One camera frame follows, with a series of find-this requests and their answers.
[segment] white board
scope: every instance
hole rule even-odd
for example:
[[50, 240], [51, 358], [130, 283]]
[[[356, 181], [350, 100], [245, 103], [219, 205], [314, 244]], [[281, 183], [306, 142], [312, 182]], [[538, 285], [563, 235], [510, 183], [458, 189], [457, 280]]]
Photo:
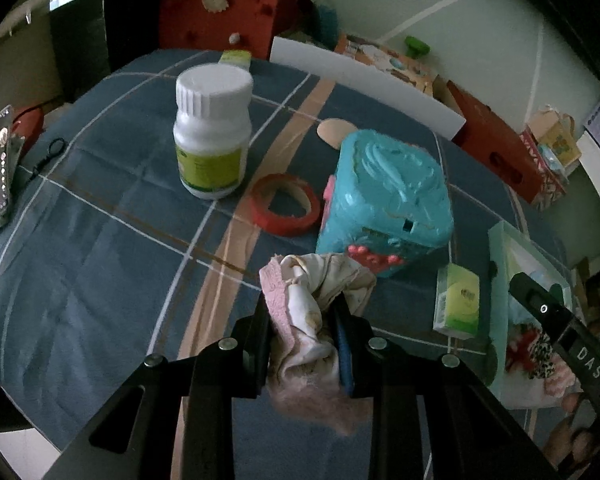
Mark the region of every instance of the white board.
[[317, 46], [275, 37], [270, 62], [334, 80], [408, 115], [445, 139], [453, 139], [464, 117], [398, 78]]

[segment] white wall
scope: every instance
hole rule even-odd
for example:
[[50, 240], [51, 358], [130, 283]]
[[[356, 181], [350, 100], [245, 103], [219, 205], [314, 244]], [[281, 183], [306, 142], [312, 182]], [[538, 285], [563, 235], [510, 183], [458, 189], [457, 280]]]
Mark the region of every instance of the white wall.
[[426, 63], [515, 130], [522, 129], [528, 108], [544, 104], [582, 122], [600, 95], [600, 83], [526, 0], [335, 2], [346, 32], [381, 40], [399, 52], [405, 51], [407, 35], [428, 43], [432, 52]]
[[569, 178], [567, 196], [544, 212], [544, 217], [564, 241], [567, 263], [575, 266], [588, 256], [600, 256], [600, 199], [582, 168]]

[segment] gift box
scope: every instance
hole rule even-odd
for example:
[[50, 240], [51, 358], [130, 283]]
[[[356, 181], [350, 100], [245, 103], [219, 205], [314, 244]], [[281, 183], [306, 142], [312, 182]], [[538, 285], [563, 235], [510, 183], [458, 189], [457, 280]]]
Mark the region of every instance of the gift box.
[[551, 171], [544, 158], [542, 158], [534, 135], [531, 133], [528, 125], [525, 126], [524, 131], [520, 134], [520, 140], [525, 145], [534, 165], [538, 169], [538, 173], [542, 177], [540, 191], [533, 199], [531, 205], [535, 206], [539, 211], [544, 211], [553, 202], [566, 194], [565, 186], [567, 181]]

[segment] bed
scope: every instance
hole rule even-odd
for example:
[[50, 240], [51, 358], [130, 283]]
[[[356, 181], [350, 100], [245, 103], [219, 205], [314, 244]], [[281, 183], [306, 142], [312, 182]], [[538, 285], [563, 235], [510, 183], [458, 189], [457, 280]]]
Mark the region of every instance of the bed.
[[[219, 56], [159, 50], [134, 60], [44, 132], [16, 172], [16, 208], [0, 231], [0, 384], [59, 449], [145, 355], [174, 360], [196, 354], [252, 313], [258, 270], [273, 254], [313, 252], [317, 229], [281, 238], [254, 227], [244, 190], [261, 174], [288, 172], [321, 194], [338, 157], [317, 137], [325, 118], [421, 146], [447, 180], [452, 240], [378, 283], [364, 314], [377, 335], [429, 358], [454, 349], [484, 377], [488, 229], [501, 220], [570, 280], [564, 248], [539, 213], [457, 146], [358, 92], [262, 60], [251, 64], [253, 136], [243, 185], [217, 202], [193, 197], [174, 156], [175, 78]], [[24, 186], [56, 137], [69, 142], [67, 151]], [[284, 196], [275, 197], [274, 211], [291, 208]], [[473, 340], [431, 330], [436, 271], [449, 261], [480, 276], [480, 328]], [[562, 414], [514, 416], [525, 427], [533, 419], [530, 433], [541, 443]], [[370, 428], [342, 438], [282, 419], [266, 396], [235, 401], [237, 478], [366, 478], [369, 442]]]

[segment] white cloth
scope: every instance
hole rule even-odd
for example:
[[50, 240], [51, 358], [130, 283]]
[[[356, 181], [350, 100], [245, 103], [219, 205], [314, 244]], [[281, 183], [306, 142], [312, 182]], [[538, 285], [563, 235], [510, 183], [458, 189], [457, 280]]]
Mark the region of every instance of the white cloth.
[[351, 313], [361, 315], [375, 275], [344, 254], [305, 254], [274, 256], [260, 281], [276, 331], [268, 381], [274, 404], [351, 433], [370, 415], [370, 404], [341, 390], [338, 352], [323, 315], [340, 293]]

